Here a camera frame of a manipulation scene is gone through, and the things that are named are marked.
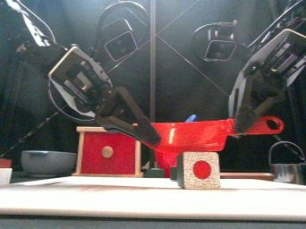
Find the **speckled block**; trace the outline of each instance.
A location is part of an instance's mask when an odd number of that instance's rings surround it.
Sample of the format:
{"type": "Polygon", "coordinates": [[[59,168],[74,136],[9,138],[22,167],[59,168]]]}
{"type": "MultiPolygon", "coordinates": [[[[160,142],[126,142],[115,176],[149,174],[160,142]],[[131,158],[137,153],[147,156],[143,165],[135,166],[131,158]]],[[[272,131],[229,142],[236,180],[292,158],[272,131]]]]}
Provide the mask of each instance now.
{"type": "Polygon", "coordinates": [[[177,157],[177,182],[189,190],[221,188],[220,155],[216,152],[185,152],[177,157]]]}

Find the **table surface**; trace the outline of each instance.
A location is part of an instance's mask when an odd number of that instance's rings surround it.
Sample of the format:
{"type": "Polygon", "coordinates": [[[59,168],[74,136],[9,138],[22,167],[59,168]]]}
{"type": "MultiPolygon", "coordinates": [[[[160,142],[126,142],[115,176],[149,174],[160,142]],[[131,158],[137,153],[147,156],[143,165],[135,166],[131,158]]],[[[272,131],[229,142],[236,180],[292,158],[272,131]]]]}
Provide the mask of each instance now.
{"type": "Polygon", "coordinates": [[[0,214],[306,222],[306,187],[221,179],[185,190],[166,178],[69,176],[0,186],[0,214]]]}

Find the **wooden box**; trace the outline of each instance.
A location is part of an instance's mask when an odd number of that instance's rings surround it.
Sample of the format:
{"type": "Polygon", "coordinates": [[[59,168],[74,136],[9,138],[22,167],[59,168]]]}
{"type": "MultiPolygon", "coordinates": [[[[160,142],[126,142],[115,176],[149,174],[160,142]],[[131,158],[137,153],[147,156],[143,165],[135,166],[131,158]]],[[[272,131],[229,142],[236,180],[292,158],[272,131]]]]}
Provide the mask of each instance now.
{"type": "Polygon", "coordinates": [[[74,175],[142,176],[141,142],[102,127],[78,127],[81,132],[74,175]]]}

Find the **black backdrop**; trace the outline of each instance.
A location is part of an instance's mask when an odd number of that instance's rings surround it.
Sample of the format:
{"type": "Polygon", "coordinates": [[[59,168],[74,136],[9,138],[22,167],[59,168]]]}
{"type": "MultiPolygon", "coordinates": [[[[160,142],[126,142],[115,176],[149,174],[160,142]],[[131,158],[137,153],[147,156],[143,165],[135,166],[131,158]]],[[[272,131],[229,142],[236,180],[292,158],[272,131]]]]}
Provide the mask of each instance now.
{"type": "MultiPolygon", "coordinates": [[[[58,43],[66,47],[78,44],[86,52],[95,42],[99,16],[115,2],[115,0],[23,1],[51,26],[58,43]]],[[[135,2],[142,4],[152,13],[152,1],[135,2]]],[[[273,11],[272,3],[276,2],[280,3],[280,1],[262,0],[157,0],[157,122],[184,122],[192,114],[197,114],[200,120],[229,118],[229,96],[245,60],[234,58],[225,63],[204,62],[192,50],[193,33],[198,27],[213,22],[237,20],[240,42],[249,44],[274,20],[276,11],[273,11]]],[[[282,5],[277,5],[277,11],[282,11],[282,8],[282,5]]],[[[125,13],[118,11],[109,19],[125,17],[125,13]]],[[[15,60],[14,52],[9,49],[5,39],[3,29],[0,27],[0,149],[5,152],[55,113],[55,109],[49,100],[46,74],[41,72],[39,66],[21,64],[15,60]]],[[[142,28],[135,30],[142,35],[142,28]]],[[[114,63],[102,63],[114,85],[127,88],[142,111],[149,116],[152,103],[150,48],[149,35],[142,48],[117,68],[114,68],[114,63]]],[[[286,130],[281,133],[281,138],[297,142],[289,101],[277,105],[269,111],[269,115],[276,115],[285,121],[286,130]]],[[[15,168],[21,168],[21,152],[26,149],[77,153],[79,138],[77,126],[78,123],[57,115],[7,155],[15,159],[15,168]]],[[[229,138],[226,148],[221,153],[221,169],[225,171],[269,170],[268,151],[274,142],[276,139],[272,136],[229,138]]]]}

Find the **small pot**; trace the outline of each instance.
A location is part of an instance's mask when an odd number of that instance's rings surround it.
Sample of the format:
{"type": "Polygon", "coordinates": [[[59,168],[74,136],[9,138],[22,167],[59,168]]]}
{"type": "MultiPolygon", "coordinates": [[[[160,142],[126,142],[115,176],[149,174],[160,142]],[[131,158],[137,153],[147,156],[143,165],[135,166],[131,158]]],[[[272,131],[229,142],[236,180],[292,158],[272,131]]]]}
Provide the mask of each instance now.
{"type": "Polygon", "coordinates": [[[294,184],[306,184],[306,164],[305,164],[305,156],[303,153],[303,150],[298,145],[296,145],[290,141],[280,141],[277,142],[270,150],[269,150],[269,164],[272,166],[272,172],[276,176],[274,181],[276,182],[286,182],[286,183],[294,183],[294,184]],[[304,161],[304,163],[300,164],[273,164],[272,162],[272,153],[276,146],[280,144],[290,144],[300,150],[300,159],[304,161]]]}
{"type": "Polygon", "coordinates": [[[75,162],[75,153],[38,150],[22,152],[22,166],[29,176],[33,177],[55,177],[70,174],[75,162]]]}

